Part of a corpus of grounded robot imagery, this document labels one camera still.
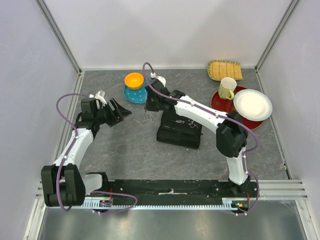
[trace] blue plate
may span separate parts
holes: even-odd
[[[148,95],[147,90],[145,89],[146,85],[147,83],[144,81],[142,87],[137,90],[132,90],[124,85],[123,94],[125,96],[125,99],[134,104],[144,104],[147,100]]]

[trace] woven basket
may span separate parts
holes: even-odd
[[[216,81],[221,81],[226,77],[235,80],[244,79],[241,73],[241,64],[235,61],[213,60],[209,62],[207,70],[209,77]]]

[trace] gray floor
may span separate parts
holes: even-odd
[[[307,240],[295,202],[259,201],[248,216],[214,210],[115,215],[47,209],[38,240]]]
[[[160,143],[156,133],[160,125],[160,112],[152,112],[153,121],[143,124],[144,105],[133,104],[124,97],[124,79],[132,70],[87,71],[81,93],[95,94],[104,90],[108,98],[132,111],[120,124],[109,128],[102,126],[92,145],[87,149],[80,166],[82,174],[106,172],[110,179],[227,179],[226,158],[216,148],[215,135],[207,128],[198,150]],[[219,82],[209,78],[205,69],[157,70],[157,75],[166,78],[170,91],[178,89],[194,100],[210,105]],[[238,85],[260,90],[253,69],[243,69],[244,80]],[[259,179],[286,179],[270,120],[254,130],[260,147],[247,155],[250,172]],[[254,140],[248,138],[248,147]]]

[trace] red plate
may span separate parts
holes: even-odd
[[[244,89],[247,89],[247,88],[244,86],[236,86],[233,92],[234,94],[236,94],[237,92]],[[211,108],[221,112],[226,112],[228,114],[231,113],[232,111],[237,111],[234,106],[234,101],[228,100],[228,99],[221,99],[219,97],[218,91],[216,91],[211,98]],[[246,125],[251,130],[256,129],[264,122],[264,121],[251,121],[244,118],[243,116],[242,116],[242,121],[243,121],[243,124]]]

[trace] bowl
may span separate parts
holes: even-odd
[[[132,90],[137,90],[144,84],[144,76],[141,73],[132,72],[125,77],[124,84]]]

